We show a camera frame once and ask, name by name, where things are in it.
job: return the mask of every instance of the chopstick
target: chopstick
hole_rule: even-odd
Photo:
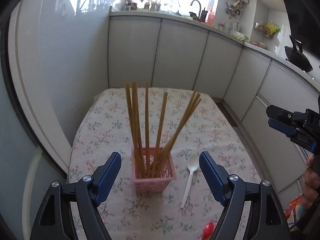
[[[130,96],[130,86],[129,84],[125,84],[125,95],[127,98],[127,107],[128,107],[128,115],[129,115],[129,122],[130,122],[130,130],[131,136],[133,140],[133,133],[132,133],[132,106],[131,106],[131,96]]]
[[[149,153],[149,89],[148,83],[146,83],[146,103],[145,103],[145,134],[146,134],[146,165],[147,165],[147,174],[146,177],[150,178],[150,153]]]
[[[162,101],[162,107],[161,107],[160,121],[159,121],[158,134],[157,134],[157,140],[156,140],[156,150],[155,150],[155,154],[153,156],[152,172],[151,172],[152,178],[155,177],[155,173],[156,173],[156,164],[157,164],[157,159],[158,159],[158,152],[159,152],[159,146],[160,146],[162,126],[163,126],[163,121],[164,121],[164,113],[165,113],[165,107],[167,104],[167,98],[168,98],[168,93],[165,92],[163,95],[163,101]]]
[[[156,138],[156,148],[154,153],[153,162],[150,163],[150,141],[149,141],[149,87],[146,84],[146,95],[145,95],[145,136],[146,136],[146,164],[144,162],[144,156],[142,152],[142,141],[141,141],[141,131],[140,131],[140,120],[139,120],[139,104],[138,104],[138,86],[136,82],[132,82],[132,100],[130,97],[130,87],[129,84],[125,84],[125,93],[127,98],[128,115],[130,122],[130,129],[132,135],[132,142],[134,148],[134,162],[136,167],[136,177],[143,178],[156,178],[160,176],[160,171],[162,170],[170,152],[173,148],[175,141],[178,138],[183,126],[187,123],[190,116],[193,114],[197,106],[199,105],[201,98],[200,94],[193,91],[188,106],[179,122],[178,128],[176,129],[174,135],[167,142],[164,148],[159,151],[161,133],[164,123],[164,114],[168,98],[168,93],[164,93],[161,114],[159,120],[159,127]]]
[[[137,132],[138,132],[138,147],[139,147],[139,154],[140,154],[140,164],[142,169],[142,177],[146,178],[146,169],[144,166],[144,158],[143,158],[143,152],[142,152],[142,141],[141,141],[141,131],[140,131],[140,120],[139,120],[139,105],[138,105],[138,86],[136,82],[132,82],[132,88],[135,89],[135,98],[136,101],[136,114],[137,114]]]
[[[134,147],[134,157],[136,165],[136,174],[138,173],[140,178],[143,178],[142,165],[138,146],[138,127],[137,127],[137,87],[132,86],[132,141]]]
[[[182,119],[180,120],[179,126],[173,135],[173,137],[169,140],[167,143],[166,147],[161,153],[161,157],[159,158],[159,165],[156,168],[156,175],[159,175],[160,170],[162,169],[165,161],[167,160],[172,148],[173,144],[175,143],[182,127],[185,125],[185,123],[188,121],[189,117],[192,115],[198,104],[200,103],[201,99],[199,98],[200,94],[198,93],[192,93],[190,102],[188,104],[188,107],[185,111],[185,114],[183,115]]]

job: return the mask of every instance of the plastic bag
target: plastic bag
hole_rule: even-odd
[[[300,204],[300,196],[291,201],[289,203],[290,207],[284,212],[289,227],[293,226],[306,212],[305,208]]]
[[[249,38],[242,33],[232,32],[232,36],[235,36],[238,40],[247,41]]]

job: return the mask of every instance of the bottle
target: bottle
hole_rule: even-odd
[[[201,16],[200,16],[200,21],[202,21],[203,23],[205,22],[205,19],[207,17],[207,13],[208,11],[205,10],[205,8],[203,9],[203,11],[201,12]]]
[[[214,22],[214,12],[212,11],[211,7],[209,9],[209,15],[208,15],[208,24],[209,25],[213,25],[213,22]]]

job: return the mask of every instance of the white cabinet door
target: white cabinet door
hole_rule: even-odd
[[[259,94],[271,105],[290,112],[318,112],[318,93],[301,78],[278,63],[271,62]]]
[[[297,180],[306,165],[300,152],[284,134],[268,125],[267,107],[256,97],[242,124],[258,148],[278,192]]]
[[[267,72],[270,59],[243,49],[224,101],[242,120]]]
[[[194,89],[223,99],[236,69],[242,47],[210,33]]]
[[[151,85],[160,20],[148,17],[112,17],[109,29],[109,87],[136,81]]]
[[[281,190],[278,194],[278,198],[283,209],[289,208],[289,203],[300,195],[301,191],[297,181]]]
[[[192,90],[207,37],[200,28],[163,20],[152,86]]]

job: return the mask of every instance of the spoon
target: spoon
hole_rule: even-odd
[[[199,168],[199,156],[197,154],[193,154],[188,159],[188,169],[190,171],[189,179],[186,186],[186,191],[184,192],[181,208],[184,207],[187,197],[189,195],[189,190],[192,182],[193,173]]]

